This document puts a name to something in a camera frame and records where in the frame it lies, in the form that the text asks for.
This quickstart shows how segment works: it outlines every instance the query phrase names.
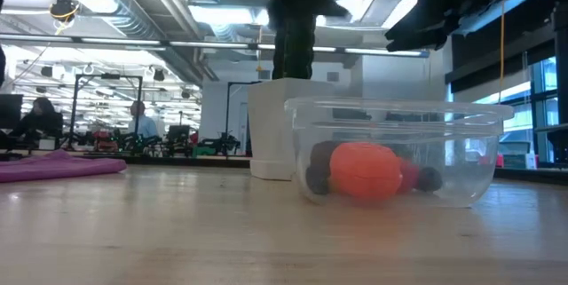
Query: wooden table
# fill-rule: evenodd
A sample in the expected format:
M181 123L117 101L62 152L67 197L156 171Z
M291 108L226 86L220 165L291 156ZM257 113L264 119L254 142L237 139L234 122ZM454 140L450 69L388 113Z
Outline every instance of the wooden table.
M247 170L0 185L2 285L566 284L568 189L473 209L314 206Z

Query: clear plastic container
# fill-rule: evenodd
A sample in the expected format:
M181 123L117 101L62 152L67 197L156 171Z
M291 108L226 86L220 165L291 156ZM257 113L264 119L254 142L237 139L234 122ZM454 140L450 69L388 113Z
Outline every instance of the clear plastic container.
M330 201L467 207L493 179L512 107L299 98L286 102L296 181Z

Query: purple towel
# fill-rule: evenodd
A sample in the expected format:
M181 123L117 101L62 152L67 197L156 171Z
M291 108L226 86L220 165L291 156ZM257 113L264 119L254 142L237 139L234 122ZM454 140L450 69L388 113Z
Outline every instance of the purple towel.
M50 178L77 178L126 170L126 162L113 159L87 160L63 150L14 162L0 162L0 183Z

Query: red ball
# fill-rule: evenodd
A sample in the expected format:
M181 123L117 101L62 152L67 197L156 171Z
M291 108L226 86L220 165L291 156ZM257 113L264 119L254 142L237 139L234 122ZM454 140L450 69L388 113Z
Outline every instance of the red ball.
M344 143L331 155L331 183L335 191L364 201L384 201L402 182L401 160L385 146Z
M400 172L402 173L402 183L398 188L397 194L409 193L418 184L420 167L407 160L401 160Z

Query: white box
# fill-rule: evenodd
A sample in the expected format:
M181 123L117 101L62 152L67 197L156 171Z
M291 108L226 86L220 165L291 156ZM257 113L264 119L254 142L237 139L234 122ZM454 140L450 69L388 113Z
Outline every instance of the white box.
M296 170L292 128L284 103L288 99L333 96L331 83L284 78L248 88L248 119L253 159L250 171L263 179L291 180Z

